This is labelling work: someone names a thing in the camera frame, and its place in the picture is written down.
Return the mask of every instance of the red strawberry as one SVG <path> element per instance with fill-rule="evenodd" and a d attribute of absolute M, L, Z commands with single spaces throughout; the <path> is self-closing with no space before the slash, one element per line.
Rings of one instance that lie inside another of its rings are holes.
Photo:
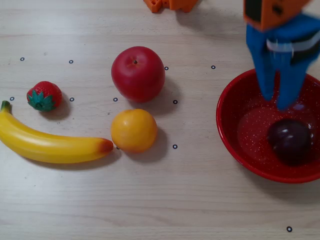
<path fill-rule="evenodd" d="M 57 85 L 41 81 L 26 94 L 28 104 L 41 112 L 49 112 L 61 104 L 62 92 Z"/>

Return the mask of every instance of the red apple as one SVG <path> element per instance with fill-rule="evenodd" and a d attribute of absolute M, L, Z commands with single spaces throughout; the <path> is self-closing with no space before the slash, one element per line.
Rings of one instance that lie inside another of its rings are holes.
<path fill-rule="evenodd" d="M 114 60 L 114 85 L 128 100 L 145 103 L 156 97 L 165 84 L 165 67 L 160 57 L 144 46 L 134 46 Z"/>

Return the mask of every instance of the yellow banana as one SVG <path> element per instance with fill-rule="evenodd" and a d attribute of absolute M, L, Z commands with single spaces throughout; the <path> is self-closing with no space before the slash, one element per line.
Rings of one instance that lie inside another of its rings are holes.
<path fill-rule="evenodd" d="M 57 136 L 34 130 L 10 113 L 10 103 L 0 110 L 0 140 L 17 154 L 35 161 L 73 164 L 106 156 L 114 144 L 98 137 Z"/>

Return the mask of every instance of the bowl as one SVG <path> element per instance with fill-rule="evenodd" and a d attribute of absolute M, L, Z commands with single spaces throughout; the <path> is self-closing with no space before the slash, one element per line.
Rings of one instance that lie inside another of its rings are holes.
<path fill-rule="evenodd" d="M 320 178 L 320 82 L 306 75 L 297 101 L 286 111 L 276 107 L 280 75 L 275 76 L 271 101 L 265 101 L 256 71 L 249 70 L 223 90 L 216 109 L 220 137 L 231 155 L 251 172 L 276 182 L 298 184 Z M 287 165 L 267 141 L 268 128 L 290 118 L 305 123 L 311 132 L 311 148 L 300 165 Z"/>

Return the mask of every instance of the orange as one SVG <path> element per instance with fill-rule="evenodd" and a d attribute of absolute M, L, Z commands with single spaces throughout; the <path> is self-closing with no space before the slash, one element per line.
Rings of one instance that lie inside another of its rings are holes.
<path fill-rule="evenodd" d="M 129 153 L 142 153 L 149 149 L 156 140 L 157 132 L 155 119 L 142 109 L 120 112 L 111 124 L 112 141 Z"/>

